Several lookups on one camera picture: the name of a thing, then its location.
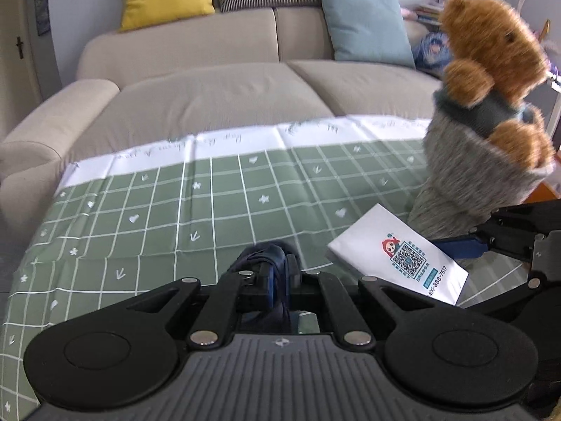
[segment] teddy bear head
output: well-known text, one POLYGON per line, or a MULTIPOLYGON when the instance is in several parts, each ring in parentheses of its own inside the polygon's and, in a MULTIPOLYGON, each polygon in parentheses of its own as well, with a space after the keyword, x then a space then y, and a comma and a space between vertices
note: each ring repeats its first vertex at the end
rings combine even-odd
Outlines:
POLYGON ((440 21, 456 59, 479 63, 511 106, 545 81, 547 58, 518 13, 503 0, 448 0, 440 21))

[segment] sofa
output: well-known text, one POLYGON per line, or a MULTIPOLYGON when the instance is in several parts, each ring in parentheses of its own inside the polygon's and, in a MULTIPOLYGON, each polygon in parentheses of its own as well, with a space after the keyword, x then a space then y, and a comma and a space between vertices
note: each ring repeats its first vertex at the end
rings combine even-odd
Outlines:
MULTIPOLYGON (((406 22, 412 45, 427 33, 406 22)), ((0 143, 0 209, 28 241, 65 166, 186 134, 349 114, 430 118, 440 81, 386 64, 341 63, 320 8, 217 13, 83 50, 76 81, 0 143)))

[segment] white envelope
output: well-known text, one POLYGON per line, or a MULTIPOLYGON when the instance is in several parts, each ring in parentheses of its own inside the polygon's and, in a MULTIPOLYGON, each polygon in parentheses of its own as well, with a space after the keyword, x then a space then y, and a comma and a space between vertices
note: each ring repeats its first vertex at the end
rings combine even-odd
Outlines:
POLYGON ((468 273, 378 204, 328 246, 363 275, 374 275, 455 305, 468 273))

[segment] teddy bear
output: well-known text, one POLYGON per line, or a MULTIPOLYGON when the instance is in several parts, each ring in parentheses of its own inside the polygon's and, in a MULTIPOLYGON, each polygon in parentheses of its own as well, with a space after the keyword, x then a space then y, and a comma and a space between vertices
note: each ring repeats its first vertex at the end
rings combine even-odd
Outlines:
POLYGON ((440 21, 454 60, 434 95, 428 180, 408 218, 427 239, 467 234, 523 202, 554 156, 539 109, 524 102, 548 64, 520 15, 502 0, 448 0, 440 21))

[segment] orange object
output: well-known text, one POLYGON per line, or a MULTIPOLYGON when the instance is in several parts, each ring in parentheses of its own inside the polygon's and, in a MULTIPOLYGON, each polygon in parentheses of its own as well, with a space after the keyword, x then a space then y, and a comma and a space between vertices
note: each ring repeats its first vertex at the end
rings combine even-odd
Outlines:
POLYGON ((557 154, 555 155, 555 162, 557 166, 553 175, 539 184, 538 188, 536 188, 534 192, 529 195, 528 199, 524 201, 524 203, 529 204, 532 202, 553 201, 554 199, 561 198, 561 194, 559 194, 555 188, 557 184, 556 179, 559 178, 559 173, 561 170, 561 158, 557 154))

